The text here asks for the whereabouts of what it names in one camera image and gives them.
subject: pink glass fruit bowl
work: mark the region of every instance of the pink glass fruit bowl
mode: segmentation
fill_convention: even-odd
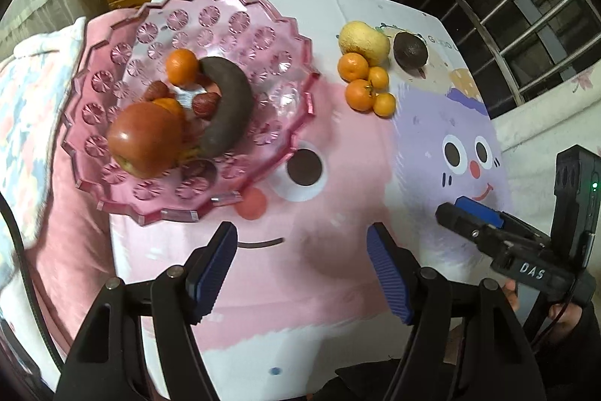
[[[183,91],[167,80],[164,60],[176,48],[236,63],[255,97],[252,119],[243,139],[223,156],[193,160],[157,179],[136,179],[116,164],[105,136],[151,82],[167,83],[187,108],[190,126],[199,124],[189,108],[204,89]],[[247,186],[296,150],[296,134],[313,115],[310,90],[319,73],[311,61],[311,40],[267,0],[143,5],[91,47],[73,80],[62,147],[71,156],[77,187],[98,200],[98,209],[129,215],[140,225],[198,221],[214,206],[238,203]]]

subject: tablecloth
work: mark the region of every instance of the tablecloth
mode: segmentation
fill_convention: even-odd
[[[195,224],[139,227],[111,216],[116,271],[126,282],[156,277],[207,243],[221,221],[243,242],[283,244],[238,250],[213,312],[195,328],[221,399],[275,400],[318,389],[334,369],[402,354],[408,328],[388,312],[365,251],[369,224],[383,221],[399,244],[453,280],[467,280],[479,261],[473,245],[438,227],[434,211],[461,195],[510,209],[494,129],[466,64],[434,17],[387,0],[269,0],[297,19],[313,40],[316,118],[299,147],[319,158],[322,172],[298,185],[287,164],[257,183],[248,200],[252,221],[234,207]],[[390,37],[420,34],[429,61],[404,72],[389,57],[395,116],[351,110],[337,74],[337,35],[361,20]],[[146,361],[166,390],[144,323]]]

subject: blue gripper pad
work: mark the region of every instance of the blue gripper pad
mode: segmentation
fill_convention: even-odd
[[[411,308],[409,288],[374,225],[367,230],[367,253],[374,269],[376,269],[376,275],[390,310],[403,323],[411,324],[414,312]]]
[[[237,248],[236,227],[224,221],[188,272],[186,292],[193,301],[192,319],[196,322],[213,309]]]
[[[461,196],[455,201],[455,206],[464,210],[470,215],[480,218],[485,223],[494,226],[495,228],[502,228],[505,222],[499,216],[499,213],[492,208],[480,204],[477,201],[471,200],[468,197]]]

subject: red apple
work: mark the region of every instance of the red apple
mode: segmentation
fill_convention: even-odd
[[[110,125],[110,153],[127,173],[152,179],[175,165],[181,152],[181,121],[161,106],[134,103]]]

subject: orange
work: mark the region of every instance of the orange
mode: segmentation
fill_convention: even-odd
[[[181,122],[186,120],[186,112],[181,104],[177,102],[177,99],[173,99],[171,97],[161,97],[160,99],[155,99],[152,102],[153,104],[158,104],[160,107],[164,107],[171,114],[177,116]]]
[[[376,102],[374,103],[374,113],[381,118],[389,118],[394,114],[397,108],[397,100],[392,94],[383,92],[376,96]]]
[[[167,57],[165,70],[169,82],[178,87],[186,87],[196,82],[198,60],[190,50],[179,48]]]
[[[347,104],[356,111],[369,111],[374,105],[374,94],[370,83],[357,79],[346,86],[344,98]]]
[[[357,79],[367,79],[370,66],[358,53],[345,53],[338,61],[338,73],[347,82]]]
[[[367,80],[377,91],[384,91],[388,88],[388,72],[382,67],[370,67],[370,73]]]

